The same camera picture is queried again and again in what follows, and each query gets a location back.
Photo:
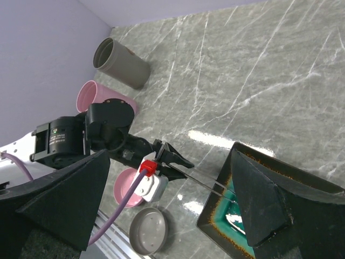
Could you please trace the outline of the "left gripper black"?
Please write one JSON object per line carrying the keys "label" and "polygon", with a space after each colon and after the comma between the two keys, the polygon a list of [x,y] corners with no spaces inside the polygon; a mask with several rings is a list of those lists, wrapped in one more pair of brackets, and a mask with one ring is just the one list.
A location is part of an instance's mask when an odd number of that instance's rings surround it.
{"label": "left gripper black", "polygon": [[[138,169],[142,159],[152,153],[158,153],[162,146],[162,141],[155,139],[153,143],[149,143],[142,137],[127,135],[126,139],[119,144],[117,148],[110,149],[110,158],[131,168]],[[166,142],[164,144],[161,161],[165,164],[175,163],[185,168],[194,168],[194,164],[184,158],[173,146]],[[159,176],[165,176],[168,181],[186,179],[187,177],[171,167],[161,167]]]}

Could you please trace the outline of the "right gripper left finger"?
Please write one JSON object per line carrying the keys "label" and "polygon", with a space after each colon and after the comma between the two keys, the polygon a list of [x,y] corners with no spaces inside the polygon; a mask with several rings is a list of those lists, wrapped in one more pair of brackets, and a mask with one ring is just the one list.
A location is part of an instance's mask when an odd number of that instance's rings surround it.
{"label": "right gripper left finger", "polygon": [[90,240],[110,159],[96,152],[1,190],[1,258],[79,258]]}

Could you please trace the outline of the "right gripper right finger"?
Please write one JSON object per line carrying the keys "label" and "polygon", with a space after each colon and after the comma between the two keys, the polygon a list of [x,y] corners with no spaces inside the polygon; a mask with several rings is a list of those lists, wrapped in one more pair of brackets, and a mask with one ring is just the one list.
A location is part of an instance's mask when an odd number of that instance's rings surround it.
{"label": "right gripper right finger", "polygon": [[344,189],[234,149],[231,174],[256,258],[344,258]]}

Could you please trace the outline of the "pink round lid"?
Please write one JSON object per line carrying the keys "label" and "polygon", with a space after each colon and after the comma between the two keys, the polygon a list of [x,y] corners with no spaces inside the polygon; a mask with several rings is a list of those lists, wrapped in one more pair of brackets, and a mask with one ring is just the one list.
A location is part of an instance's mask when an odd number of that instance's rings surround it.
{"label": "pink round lid", "polygon": [[[114,198],[118,204],[120,204],[127,194],[130,185],[134,180],[134,176],[137,170],[133,168],[127,168],[122,171],[115,180],[114,183]],[[132,208],[139,206],[144,199],[136,194],[133,194],[127,204],[125,205],[126,208]]]}

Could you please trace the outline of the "metal serving tongs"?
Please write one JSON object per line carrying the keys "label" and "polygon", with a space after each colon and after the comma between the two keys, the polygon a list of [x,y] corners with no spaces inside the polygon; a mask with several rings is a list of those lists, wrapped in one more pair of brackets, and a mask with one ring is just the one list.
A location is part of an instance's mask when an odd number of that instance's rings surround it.
{"label": "metal serving tongs", "polygon": [[[231,200],[230,198],[226,197],[226,196],[223,195],[222,193],[219,193],[219,192],[215,191],[215,190],[212,189],[210,186],[208,186],[208,185],[206,185],[205,183],[203,183],[203,182],[197,180],[197,179],[196,179],[195,177],[193,177],[192,175],[189,175],[188,173],[182,171],[181,169],[178,169],[177,167],[175,167],[175,166],[173,166],[173,165],[171,165],[171,164],[166,164],[166,165],[167,165],[169,168],[172,168],[172,169],[178,171],[179,173],[183,174],[183,175],[186,176],[188,179],[194,181],[194,182],[197,183],[198,185],[200,185],[200,186],[204,187],[205,189],[209,190],[211,193],[214,193],[214,194],[218,195],[219,197],[221,197],[222,199],[226,199],[226,200],[230,201],[231,203],[238,205],[238,203],[237,203],[236,201]],[[216,184],[216,185],[222,187],[224,190],[228,190],[228,191],[232,192],[233,194],[235,194],[235,192],[233,192],[232,190],[228,189],[227,187],[225,187],[225,186],[222,185],[221,183],[217,182],[215,179],[213,179],[213,180],[214,180],[214,184]]]}

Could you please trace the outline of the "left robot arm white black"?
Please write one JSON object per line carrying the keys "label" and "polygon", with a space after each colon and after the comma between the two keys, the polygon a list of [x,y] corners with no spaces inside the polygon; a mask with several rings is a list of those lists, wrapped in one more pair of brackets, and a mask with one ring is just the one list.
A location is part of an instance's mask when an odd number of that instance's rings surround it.
{"label": "left robot arm white black", "polygon": [[87,111],[64,116],[38,126],[34,131],[1,147],[1,183],[14,183],[23,174],[38,178],[63,169],[90,155],[107,150],[109,157],[127,167],[139,169],[142,159],[153,153],[159,175],[168,180],[185,176],[174,169],[195,165],[169,143],[153,143],[129,133],[135,118],[134,109],[121,99],[92,103]]}

